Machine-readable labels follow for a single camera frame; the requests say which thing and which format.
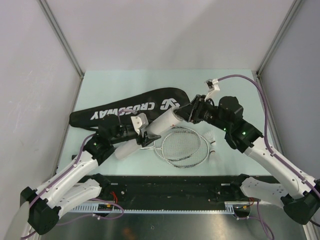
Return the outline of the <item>white shuttlecock tube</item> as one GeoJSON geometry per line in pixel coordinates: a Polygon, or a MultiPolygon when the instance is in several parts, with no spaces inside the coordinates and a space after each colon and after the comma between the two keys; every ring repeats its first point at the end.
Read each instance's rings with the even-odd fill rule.
{"type": "MultiPolygon", "coordinates": [[[[147,127],[146,131],[148,134],[154,134],[154,135],[162,135],[166,131],[168,131],[170,128],[178,125],[180,122],[183,121],[183,119],[179,116],[177,116],[174,113],[175,108],[168,109],[165,113],[160,115],[157,119],[155,119],[153,122],[151,122],[147,127]]],[[[127,141],[125,144],[118,147],[114,154],[115,157],[118,160],[123,160],[126,157],[132,155],[136,151],[142,149],[143,147],[139,144],[137,144],[137,141],[135,139],[127,141]]]]}

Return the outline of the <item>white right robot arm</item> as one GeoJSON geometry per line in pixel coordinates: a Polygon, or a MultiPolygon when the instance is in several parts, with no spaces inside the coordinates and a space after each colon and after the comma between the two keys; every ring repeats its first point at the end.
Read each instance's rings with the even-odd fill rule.
{"type": "Polygon", "coordinates": [[[284,210],[296,223],[307,224],[320,208],[320,182],[303,172],[274,147],[256,127],[244,120],[243,107],[234,96],[224,96],[217,106],[204,95],[173,112],[188,123],[204,121],[225,132],[227,144],[247,155],[266,169],[279,184],[259,183],[253,186],[246,176],[230,188],[231,196],[242,201],[253,197],[284,210]]]}

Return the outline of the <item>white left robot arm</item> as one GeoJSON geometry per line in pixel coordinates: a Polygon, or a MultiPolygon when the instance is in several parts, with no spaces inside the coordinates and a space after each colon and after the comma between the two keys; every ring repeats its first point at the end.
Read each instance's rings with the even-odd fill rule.
{"type": "Polygon", "coordinates": [[[20,202],[29,203],[27,222],[33,232],[48,233],[69,210],[88,200],[105,200],[110,196],[110,181],[97,173],[84,183],[77,183],[89,172],[99,167],[113,153],[122,159],[146,147],[170,128],[159,119],[148,123],[144,114],[131,117],[131,123],[101,124],[87,136],[75,159],[64,170],[31,189],[20,193],[20,202]]]}

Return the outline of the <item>white shuttlecock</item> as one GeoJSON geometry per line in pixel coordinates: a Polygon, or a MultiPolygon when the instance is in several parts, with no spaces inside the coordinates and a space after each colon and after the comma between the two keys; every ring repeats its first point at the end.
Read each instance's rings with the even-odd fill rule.
{"type": "Polygon", "coordinates": [[[215,151],[215,150],[210,150],[210,152],[209,152],[209,160],[210,161],[216,161],[217,159],[218,159],[218,154],[217,154],[217,152],[215,151]]]}
{"type": "Polygon", "coordinates": [[[206,132],[203,137],[208,141],[208,143],[212,146],[216,145],[215,134],[213,131],[206,132]]]}

